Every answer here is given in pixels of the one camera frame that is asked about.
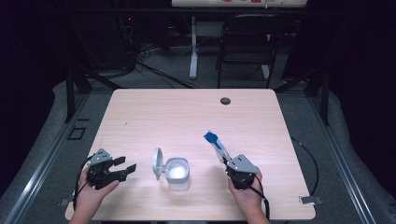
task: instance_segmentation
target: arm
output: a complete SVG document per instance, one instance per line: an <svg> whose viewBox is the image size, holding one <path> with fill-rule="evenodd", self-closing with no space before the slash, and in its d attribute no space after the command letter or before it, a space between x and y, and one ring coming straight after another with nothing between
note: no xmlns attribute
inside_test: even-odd
<svg viewBox="0 0 396 224"><path fill-rule="evenodd" d="M258 172L256 176L262 181L262 173ZM236 204L239 210L244 214L247 223L249 224L269 224L269 220L266 218L262 211L262 198L256 192L251 189L238 190L233 187L233 182L228 179L228 187L231 194L235 197ZM260 190L259 181L255 178L252 184L254 189Z"/></svg>
<svg viewBox="0 0 396 224"><path fill-rule="evenodd" d="M85 168L79 177L78 188L80 192L77 197L76 211L69 222L71 224L89 223L102 204L102 200L120 183L118 180L115 180L102 189L93 189L90 184L87 184L88 169L88 167Z"/></svg>

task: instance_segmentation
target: black backdrop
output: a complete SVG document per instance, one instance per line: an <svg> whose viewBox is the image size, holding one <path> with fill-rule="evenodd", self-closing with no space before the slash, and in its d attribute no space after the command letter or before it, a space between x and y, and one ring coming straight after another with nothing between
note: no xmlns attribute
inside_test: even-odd
<svg viewBox="0 0 396 224"><path fill-rule="evenodd" d="M391 0L310 1L335 20L302 20L283 77L329 65L352 146L396 197L396 4Z"/></svg>
<svg viewBox="0 0 396 224"><path fill-rule="evenodd" d="M53 104L66 64L32 1L0 3L0 194L19 171Z"/></svg>

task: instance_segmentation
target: wooden table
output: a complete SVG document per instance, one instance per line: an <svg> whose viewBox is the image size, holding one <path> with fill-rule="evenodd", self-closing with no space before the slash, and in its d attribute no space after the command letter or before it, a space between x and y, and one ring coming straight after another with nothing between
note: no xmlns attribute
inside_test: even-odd
<svg viewBox="0 0 396 224"><path fill-rule="evenodd" d="M228 97L229 105L220 99ZM271 90L117 90L92 144L90 155L104 148L136 171L109 194L95 220L243 220L228 190L225 166L206 142L215 133L230 155L245 154L263 174L271 219L311 219L312 205L276 95ZM183 157L191 168L185 191L168 188L152 171L155 147L164 160ZM73 215L69 204L65 216Z"/></svg>

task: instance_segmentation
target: jar lid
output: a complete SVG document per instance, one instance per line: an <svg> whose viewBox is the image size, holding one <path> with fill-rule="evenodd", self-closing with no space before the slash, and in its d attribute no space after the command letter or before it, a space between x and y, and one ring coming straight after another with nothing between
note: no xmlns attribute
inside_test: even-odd
<svg viewBox="0 0 396 224"><path fill-rule="evenodd" d="M154 172L157 180L160 180L160 176L164 173L165 167L163 166L163 152L159 147L154 149L152 156L152 171Z"/></svg>

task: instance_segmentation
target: black circle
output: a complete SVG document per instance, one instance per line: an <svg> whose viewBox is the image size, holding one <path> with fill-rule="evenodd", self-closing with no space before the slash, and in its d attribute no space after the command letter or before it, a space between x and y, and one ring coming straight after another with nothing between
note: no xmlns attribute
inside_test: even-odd
<svg viewBox="0 0 396 224"><path fill-rule="evenodd" d="M230 100L230 98L223 97L220 99L220 102L222 105L229 105L231 103L231 100Z"/></svg>

